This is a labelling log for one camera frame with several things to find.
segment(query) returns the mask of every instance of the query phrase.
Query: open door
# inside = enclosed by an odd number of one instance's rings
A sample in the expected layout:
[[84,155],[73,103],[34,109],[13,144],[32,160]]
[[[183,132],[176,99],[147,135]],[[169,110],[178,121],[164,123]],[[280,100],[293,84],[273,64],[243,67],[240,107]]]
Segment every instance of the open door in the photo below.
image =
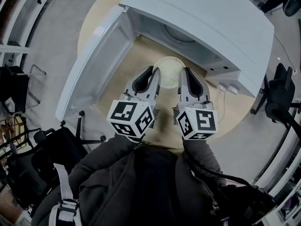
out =
[[85,45],[56,109],[55,116],[60,121],[99,100],[137,37],[128,13],[126,9],[114,6]]

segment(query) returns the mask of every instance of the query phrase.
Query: sleeve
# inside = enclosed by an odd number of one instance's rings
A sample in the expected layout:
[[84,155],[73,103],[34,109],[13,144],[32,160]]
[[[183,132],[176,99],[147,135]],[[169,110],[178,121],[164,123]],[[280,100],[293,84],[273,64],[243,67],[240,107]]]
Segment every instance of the sleeve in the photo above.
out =
[[[83,158],[69,175],[69,184],[74,198],[78,198],[79,186],[97,170],[108,168],[116,161],[131,153],[135,144],[126,137],[115,134],[115,137],[100,144]],[[48,194],[37,208],[31,226],[48,226],[51,209],[61,201],[60,187]]]
[[[204,167],[216,171],[218,173],[222,173],[221,167],[215,158],[210,146],[207,144],[205,140],[184,140],[183,139],[183,145],[186,150],[193,156],[195,160],[197,160],[201,165]],[[201,177],[205,177],[207,179],[210,179],[214,183],[216,183],[218,186],[225,186],[226,180],[224,178],[215,176],[211,174],[210,172],[206,172],[199,168],[197,165],[193,164],[187,157],[186,153],[183,152],[183,156],[185,160],[190,165],[190,168],[200,175]]]

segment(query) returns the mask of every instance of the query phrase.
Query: dark gray jacket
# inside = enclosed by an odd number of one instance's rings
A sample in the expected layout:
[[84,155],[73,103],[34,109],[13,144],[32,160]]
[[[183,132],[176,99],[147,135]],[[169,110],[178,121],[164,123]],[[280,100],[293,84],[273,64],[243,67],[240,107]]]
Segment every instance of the dark gray jacket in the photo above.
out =
[[[183,141],[190,154],[207,168],[221,172],[220,166],[206,141]],[[102,143],[69,175],[74,198],[79,199],[83,225],[127,225],[135,188],[134,149],[136,145],[126,137],[116,135]],[[186,225],[200,225],[212,207],[212,197],[205,183],[195,178],[191,170],[207,180],[224,186],[217,178],[189,163],[182,153],[175,166],[176,194]],[[38,207],[32,226],[48,226],[53,206],[61,200],[60,188],[52,191]]]

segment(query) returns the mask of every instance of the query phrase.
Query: round table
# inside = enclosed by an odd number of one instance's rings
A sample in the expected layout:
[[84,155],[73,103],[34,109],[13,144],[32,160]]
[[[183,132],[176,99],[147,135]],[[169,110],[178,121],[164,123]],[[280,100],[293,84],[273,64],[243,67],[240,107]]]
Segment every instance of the round table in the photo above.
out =
[[[118,5],[120,1],[121,0],[97,0],[94,3],[85,18],[79,34],[78,56],[93,31],[101,23],[103,17],[113,6]],[[156,61],[166,56],[179,58],[186,66],[192,68],[204,78],[206,71],[201,69],[199,66],[181,55],[140,36],[121,62],[102,94],[97,105],[101,114],[106,118],[112,100],[119,98],[127,81],[139,72],[142,67],[154,65]],[[208,141],[210,141],[225,135],[237,126],[249,113],[255,98],[245,95],[233,95],[229,92],[224,94],[224,92],[220,91],[210,83],[207,82],[207,84],[210,90],[210,100],[213,102],[214,109],[218,111],[219,120],[223,117],[223,120],[219,124],[219,132],[210,137],[208,139]],[[160,95],[157,97],[156,101],[161,112],[159,113],[156,121],[155,129],[147,130],[145,140],[150,141],[155,145],[175,148],[174,145],[178,145],[179,140],[181,140],[182,137],[177,126],[173,125],[173,112],[171,109],[171,107],[175,106],[179,102],[177,89],[161,89]]]

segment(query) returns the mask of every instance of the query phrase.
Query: gray floor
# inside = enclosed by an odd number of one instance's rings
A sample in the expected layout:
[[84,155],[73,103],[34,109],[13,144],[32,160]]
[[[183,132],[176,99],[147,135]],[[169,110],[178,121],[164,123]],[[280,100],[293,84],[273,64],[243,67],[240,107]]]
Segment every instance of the gray floor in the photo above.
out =
[[[32,80],[31,90],[42,101],[38,107],[26,112],[32,127],[59,127],[60,122],[54,117],[56,106],[77,58],[81,25],[95,1],[56,0],[44,12],[30,44],[31,53],[24,64],[25,71],[28,71],[32,64],[37,64],[48,73],[46,78]],[[299,68],[300,35],[296,18],[285,17],[281,10],[273,15],[267,14],[267,17],[274,24],[275,35],[285,47],[292,64]],[[267,71],[269,79],[272,78],[279,61],[285,67],[291,66],[282,46],[274,38]],[[299,88],[296,96],[301,95],[299,69],[298,73],[293,77],[296,88]],[[73,131],[76,121],[76,116],[66,120],[68,127]],[[285,128],[282,125],[272,123],[262,112],[257,116],[247,117],[227,135],[213,141],[210,146],[225,173],[243,177],[251,182],[271,158],[284,133]],[[111,137],[113,132],[97,111],[87,109],[83,137],[96,139],[102,134]]]

